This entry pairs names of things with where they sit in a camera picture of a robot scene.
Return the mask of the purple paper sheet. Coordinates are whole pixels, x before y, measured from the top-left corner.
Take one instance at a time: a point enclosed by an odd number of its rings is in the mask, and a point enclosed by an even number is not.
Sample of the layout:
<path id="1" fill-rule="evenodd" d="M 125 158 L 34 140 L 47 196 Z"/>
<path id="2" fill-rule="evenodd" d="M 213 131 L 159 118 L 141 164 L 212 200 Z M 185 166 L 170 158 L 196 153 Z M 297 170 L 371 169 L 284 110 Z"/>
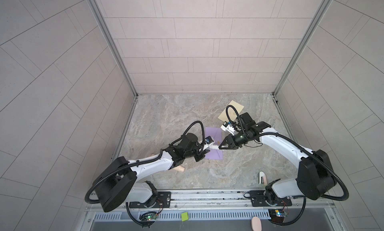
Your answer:
<path id="1" fill-rule="evenodd" d="M 212 139 L 215 141 L 214 145 L 220 145 L 223 141 L 222 138 L 222 130 L 220 128 L 211 128 L 206 127 L 205 128 L 206 136 L 211 136 Z M 205 159 L 207 160 L 222 160 L 223 159 L 223 151 L 222 150 L 210 150 L 205 156 Z"/>

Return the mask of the white glue stick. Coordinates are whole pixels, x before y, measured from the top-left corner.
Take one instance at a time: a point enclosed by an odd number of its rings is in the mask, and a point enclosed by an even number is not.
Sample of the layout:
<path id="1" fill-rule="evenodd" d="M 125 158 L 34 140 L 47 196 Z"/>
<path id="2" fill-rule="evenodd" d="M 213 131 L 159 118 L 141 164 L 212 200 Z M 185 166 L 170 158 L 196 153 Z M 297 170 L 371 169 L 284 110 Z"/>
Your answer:
<path id="1" fill-rule="evenodd" d="M 214 145 L 214 144 L 211 144 L 211 145 L 205 145 L 205 149 L 210 149 L 210 150 L 220 150 L 219 149 L 219 146 L 218 145 Z"/>

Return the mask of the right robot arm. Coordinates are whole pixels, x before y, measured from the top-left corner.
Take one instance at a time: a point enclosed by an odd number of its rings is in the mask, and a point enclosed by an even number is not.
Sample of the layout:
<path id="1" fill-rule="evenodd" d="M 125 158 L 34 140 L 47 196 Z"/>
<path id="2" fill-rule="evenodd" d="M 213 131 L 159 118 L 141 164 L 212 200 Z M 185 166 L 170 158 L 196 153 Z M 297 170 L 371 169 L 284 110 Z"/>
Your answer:
<path id="1" fill-rule="evenodd" d="M 224 122 L 221 128 L 230 132 L 221 142 L 221 150 L 236 150 L 248 142 L 256 141 L 274 149 L 298 169 L 296 178 L 275 180 L 266 186 L 264 196 L 270 205 L 286 197 L 334 201 L 346 201 L 349 198 L 348 188 L 334 172 L 326 152 L 307 149 L 281 135 L 269 124 L 256 123 L 248 113 L 240 115 L 236 124 Z"/>

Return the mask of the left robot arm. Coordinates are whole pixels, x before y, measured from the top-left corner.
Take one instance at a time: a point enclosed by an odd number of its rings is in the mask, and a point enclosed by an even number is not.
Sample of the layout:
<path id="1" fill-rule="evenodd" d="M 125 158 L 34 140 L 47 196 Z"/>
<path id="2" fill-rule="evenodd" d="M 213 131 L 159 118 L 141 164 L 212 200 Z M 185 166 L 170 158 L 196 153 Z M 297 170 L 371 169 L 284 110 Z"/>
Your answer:
<path id="1" fill-rule="evenodd" d="M 85 195 L 88 204 L 101 204 L 105 213 L 123 203 L 137 202 L 150 208 L 159 196 L 155 186 L 144 179 L 155 173 L 180 166 L 185 159 L 196 162 L 205 158 L 208 148 L 214 143 L 212 137 L 199 143 L 196 135 L 188 133 L 177 139 L 157 156 L 137 161 L 124 157 L 115 159 L 93 182 Z"/>

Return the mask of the beige wooden rolling pin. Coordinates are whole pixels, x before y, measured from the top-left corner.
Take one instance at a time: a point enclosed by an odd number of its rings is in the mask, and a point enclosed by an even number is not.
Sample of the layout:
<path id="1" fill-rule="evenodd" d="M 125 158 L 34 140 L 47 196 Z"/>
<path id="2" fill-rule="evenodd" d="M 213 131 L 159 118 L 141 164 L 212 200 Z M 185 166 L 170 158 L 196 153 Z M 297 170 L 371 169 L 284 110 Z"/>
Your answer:
<path id="1" fill-rule="evenodd" d="M 182 167 L 181 165 L 177 165 L 174 162 L 172 156 L 167 152 L 163 152 L 160 159 L 150 163 L 149 166 L 151 167 L 150 170 L 153 171 L 154 173 L 167 171 L 167 170 L 174 170 L 182 173 L 185 171 L 185 168 Z"/>

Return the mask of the white pink stapler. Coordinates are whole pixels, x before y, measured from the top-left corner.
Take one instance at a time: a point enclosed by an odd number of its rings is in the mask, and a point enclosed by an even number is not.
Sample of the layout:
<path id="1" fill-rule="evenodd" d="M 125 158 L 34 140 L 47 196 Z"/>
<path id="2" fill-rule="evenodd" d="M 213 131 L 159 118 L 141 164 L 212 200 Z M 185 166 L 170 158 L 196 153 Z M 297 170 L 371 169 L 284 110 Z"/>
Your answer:
<path id="1" fill-rule="evenodd" d="M 259 185 L 266 186 L 268 184 L 266 174 L 262 171 L 259 172 Z"/>

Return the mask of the green sticky note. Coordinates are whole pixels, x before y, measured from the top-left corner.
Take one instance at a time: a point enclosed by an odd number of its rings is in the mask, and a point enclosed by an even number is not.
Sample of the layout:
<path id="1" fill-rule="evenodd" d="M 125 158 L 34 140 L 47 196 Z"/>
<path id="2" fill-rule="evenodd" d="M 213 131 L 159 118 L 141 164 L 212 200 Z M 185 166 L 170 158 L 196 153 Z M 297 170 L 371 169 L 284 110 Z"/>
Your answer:
<path id="1" fill-rule="evenodd" d="M 189 220 L 188 212 L 181 213 L 181 220 L 182 220 L 182 222 L 185 222 L 185 221 Z"/>

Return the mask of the left circuit board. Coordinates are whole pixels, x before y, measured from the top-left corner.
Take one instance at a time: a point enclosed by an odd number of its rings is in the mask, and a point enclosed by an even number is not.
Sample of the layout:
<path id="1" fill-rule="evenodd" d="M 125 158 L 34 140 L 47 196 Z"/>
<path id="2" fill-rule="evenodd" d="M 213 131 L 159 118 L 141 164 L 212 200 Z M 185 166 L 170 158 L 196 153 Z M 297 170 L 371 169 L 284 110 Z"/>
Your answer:
<path id="1" fill-rule="evenodd" d="M 140 216 L 141 222 L 154 222 L 158 218 L 157 212 L 147 212 Z"/>

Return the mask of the circuit board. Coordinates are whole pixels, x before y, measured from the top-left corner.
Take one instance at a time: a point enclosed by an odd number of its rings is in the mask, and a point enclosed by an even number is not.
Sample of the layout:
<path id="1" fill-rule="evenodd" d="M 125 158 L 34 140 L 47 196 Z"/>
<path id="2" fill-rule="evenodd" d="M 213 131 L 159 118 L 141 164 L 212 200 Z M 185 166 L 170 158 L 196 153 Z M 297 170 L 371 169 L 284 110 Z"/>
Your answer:
<path id="1" fill-rule="evenodd" d="M 288 214 L 284 210 L 269 209 L 270 222 L 284 223 Z"/>
<path id="2" fill-rule="evenodd" d="M 140 216 L 141 222 L 154 222 L 158 218 L 157 212 L 147 212 Z"/>

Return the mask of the right circuit board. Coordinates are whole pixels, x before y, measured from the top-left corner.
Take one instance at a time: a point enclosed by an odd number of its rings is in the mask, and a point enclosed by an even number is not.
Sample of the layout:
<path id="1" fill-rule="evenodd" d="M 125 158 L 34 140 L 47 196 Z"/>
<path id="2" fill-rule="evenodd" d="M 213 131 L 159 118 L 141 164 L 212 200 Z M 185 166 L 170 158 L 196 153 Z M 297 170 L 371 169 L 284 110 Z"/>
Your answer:
<path id="1" fill-rule="evenodd" d="M 284 223 L 288 214 L 284 210 L 269 209 L 270 222 Z"/>

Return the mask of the pink oval eraser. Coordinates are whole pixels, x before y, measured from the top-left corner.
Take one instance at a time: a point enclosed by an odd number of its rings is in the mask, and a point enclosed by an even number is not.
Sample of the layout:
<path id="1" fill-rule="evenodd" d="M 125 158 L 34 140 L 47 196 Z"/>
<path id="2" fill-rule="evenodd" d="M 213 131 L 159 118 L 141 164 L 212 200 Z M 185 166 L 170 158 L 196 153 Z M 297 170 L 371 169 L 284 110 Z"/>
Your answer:
<path id="1" fill-rule="evenodd" d="M 252 228 L 252 231 L 262 231 L 262 223 L 260 218 L 253 217 L 251 219 L 251 228 Z"/>

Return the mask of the aluminium rail frame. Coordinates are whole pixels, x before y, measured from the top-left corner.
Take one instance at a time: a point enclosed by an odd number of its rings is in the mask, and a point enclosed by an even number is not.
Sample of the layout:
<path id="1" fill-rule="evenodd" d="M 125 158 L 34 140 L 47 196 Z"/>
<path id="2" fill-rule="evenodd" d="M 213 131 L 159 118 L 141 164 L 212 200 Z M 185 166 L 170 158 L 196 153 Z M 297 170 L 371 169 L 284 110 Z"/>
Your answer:
<path id="1" fill-rule="evenodd" d="M 145 203 L 152 195 L 158 192 L 171 192 L 171 202 L 169 208 L 165 210 L 233 210 L 233 209 L 300 209 L 303 199 L 300 197 L 288 197 L 291 199 L 292 206 L 283 207 L 253 207 L 251 200 L 244 198 L 244 194 L 249 191 L 261 189 L 192 189 L 192 190 L 156 190 L 150 188 L 132 188 L 127 197 L 119 195 L 118 201 L 113 204 L 99 204 L 105 212 L 124 209 L 130 202 Z"/>

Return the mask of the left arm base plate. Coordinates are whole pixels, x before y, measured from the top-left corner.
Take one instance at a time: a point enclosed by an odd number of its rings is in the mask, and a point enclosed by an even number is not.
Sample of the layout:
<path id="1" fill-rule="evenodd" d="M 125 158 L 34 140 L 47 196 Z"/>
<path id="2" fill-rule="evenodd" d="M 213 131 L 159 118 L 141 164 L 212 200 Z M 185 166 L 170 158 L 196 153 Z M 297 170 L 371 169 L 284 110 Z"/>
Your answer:
<path id="1" fill-rule="evenodd" d="M 130 209 L 160 209 L 169 208 L 171 202 L 171 192 L 158 192 L 156 196 L 152 195 L 145 203 L 130 202 Z"/>

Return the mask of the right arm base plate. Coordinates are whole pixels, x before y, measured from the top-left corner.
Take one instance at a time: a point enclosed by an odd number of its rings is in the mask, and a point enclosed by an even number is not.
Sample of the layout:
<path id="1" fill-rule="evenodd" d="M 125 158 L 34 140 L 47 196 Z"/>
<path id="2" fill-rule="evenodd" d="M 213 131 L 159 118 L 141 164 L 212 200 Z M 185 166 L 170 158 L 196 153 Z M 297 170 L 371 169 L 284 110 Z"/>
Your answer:
<path id="1" fill-rule="evenodd" d="M 253 207 L 292 206 L 291 199 L 278 198 L 276 195 L 262 190 L 249 191 L 244 194 L 244 198 L 250 199 Z"/>

